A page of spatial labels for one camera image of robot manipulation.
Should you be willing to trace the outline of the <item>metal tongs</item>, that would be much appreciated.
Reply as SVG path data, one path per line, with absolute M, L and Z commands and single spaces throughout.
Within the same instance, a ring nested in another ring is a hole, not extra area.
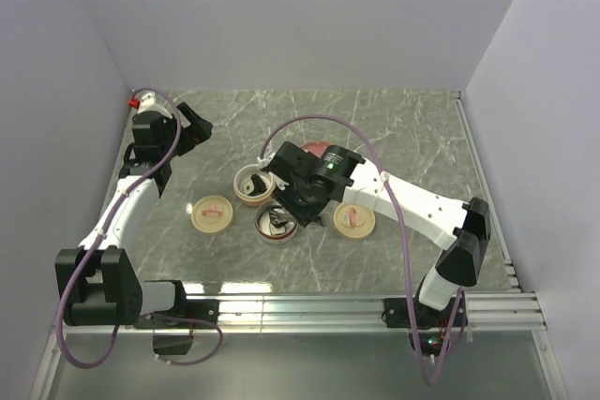
M 290 212 L 282 206 L 269 207 L 267 209 L 269 220 L 273 225 L 282 226 L 285 223 L 296 223 L 299 227 L 309 226 L 324 227 L 325 221 L 310 209 L 292 209 Z

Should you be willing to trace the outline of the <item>sushi roll red centre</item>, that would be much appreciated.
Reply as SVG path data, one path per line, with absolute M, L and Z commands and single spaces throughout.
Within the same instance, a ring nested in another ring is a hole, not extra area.
M 274 238 L 278 238 L 279 236 L 283 236 L 287 233 L 287 223 L 280 223 L 280 224 L 273 224 L 273 223 L 269 223 L 268 224 L 268 231 L 269 234 Z

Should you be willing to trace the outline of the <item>black spiky food piece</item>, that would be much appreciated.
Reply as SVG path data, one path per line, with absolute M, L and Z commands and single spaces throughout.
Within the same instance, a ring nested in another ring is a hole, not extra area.
M 250 182 L 250 178 L 249 178 L 249 179 L 245 180 L 245 182 L 244 182 L 244 183 L 242 183 L 242 184 L 241 184 L 241 188 L 240 188 L 240 190 L 241 190 L 241 192 L 242 192 L 242 193 L 243 193 L 245 196 L 247 196 L 247 197 L 251 197 L 251 196 L 248 194 L 248 193 L 249 193 L 249 191 L 250 191 L 250 189 L 251 189 L 251 182 Z

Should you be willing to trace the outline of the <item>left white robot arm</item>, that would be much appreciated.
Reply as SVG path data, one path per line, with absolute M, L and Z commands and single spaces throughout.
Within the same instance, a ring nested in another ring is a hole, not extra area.
M 77 248 L 58 253 L 54 268 L 67 325 L 134 325 L 154 313 L 169 327 L 188 319 L 182 282 L 140 281 L 127 254 L 163 194 L 172 159 L 211 137 L 209 121 L 185 102 L 177 109 L 171 115 L 151 101 L 141 102 L 112 200 Z

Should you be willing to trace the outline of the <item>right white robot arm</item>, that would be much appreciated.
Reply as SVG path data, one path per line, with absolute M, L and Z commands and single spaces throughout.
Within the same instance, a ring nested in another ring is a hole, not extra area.
M 365 207 L 417 231 L 441 253 L 413 296 L 414 316 L 426 328 L 441 320 L 458 289 L 477 284 L 491 235 L 485 200 L 449 199 L 380 170 L 347 148 L 321 156 L 284 142 L 259 161 L 273 175 L 274 198 L 300 226 L 317 220 L 332 200 Z

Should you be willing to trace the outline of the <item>cream lid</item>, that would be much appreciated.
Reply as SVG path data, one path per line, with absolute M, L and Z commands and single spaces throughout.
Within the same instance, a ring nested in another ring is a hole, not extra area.
M 233 206 L 222 196 L 210 195 L 193 205 L 190 218 L 198 231 L 208 235 L 220 234 L 233 223 Z
M 352 241 L 366 239 L 375 230 L 375 214 L 366 207 L 340 203 L 333 212 L 333 224 L 337 232 Z

